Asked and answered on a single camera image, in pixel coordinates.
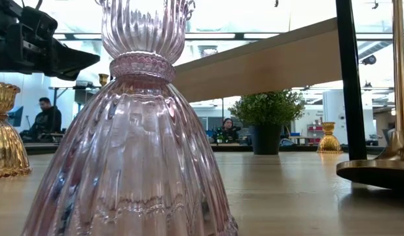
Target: green plant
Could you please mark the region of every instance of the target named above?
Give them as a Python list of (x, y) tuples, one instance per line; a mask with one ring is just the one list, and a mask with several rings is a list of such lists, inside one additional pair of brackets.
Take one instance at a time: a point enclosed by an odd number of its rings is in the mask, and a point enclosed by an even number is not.
[(280, 90), (241, 96), (229, 111), (247, 125), (287, 125), (303, 116), (304, 105), (302, 94)]

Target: lamp base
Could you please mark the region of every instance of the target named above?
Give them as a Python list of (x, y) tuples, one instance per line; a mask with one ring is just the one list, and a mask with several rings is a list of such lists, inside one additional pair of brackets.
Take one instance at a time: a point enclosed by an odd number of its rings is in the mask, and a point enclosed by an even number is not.
[(404, 191), (404, 131), (395, 131), (390, 145), (373, 160), (339, 163), (337, 175), (352, 182)]

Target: man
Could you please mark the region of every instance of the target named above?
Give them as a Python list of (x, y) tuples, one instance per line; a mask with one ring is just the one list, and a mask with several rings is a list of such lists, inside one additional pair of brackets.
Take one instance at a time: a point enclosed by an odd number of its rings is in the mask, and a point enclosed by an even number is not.
[(40, 98), (39, 105), (42, 109), (30, 129), (33, 139), (41, 139), (42, 134), (60, 132), (62, 125), (62, 114), (56, 106), (52, 106), (49, 98)]

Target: wooden shelf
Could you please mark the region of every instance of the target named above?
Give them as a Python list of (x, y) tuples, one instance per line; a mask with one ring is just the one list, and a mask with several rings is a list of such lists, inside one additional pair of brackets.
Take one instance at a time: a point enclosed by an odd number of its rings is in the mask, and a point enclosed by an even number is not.
[(341, 79), (332, 18), (175, 67), (189, 102), (290, 89)]

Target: computer monitor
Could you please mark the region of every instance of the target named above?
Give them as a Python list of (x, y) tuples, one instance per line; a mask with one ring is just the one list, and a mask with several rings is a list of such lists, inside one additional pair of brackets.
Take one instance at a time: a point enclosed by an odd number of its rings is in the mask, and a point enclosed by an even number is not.
[(13, 127), (20, 127), (21, 126), (21, 119), (23, 117), (23, 106), (20, 107), (14, 107), (12, 110), (10, 110), (8, 113), (8, 119), (7, 121), (13, 126)]

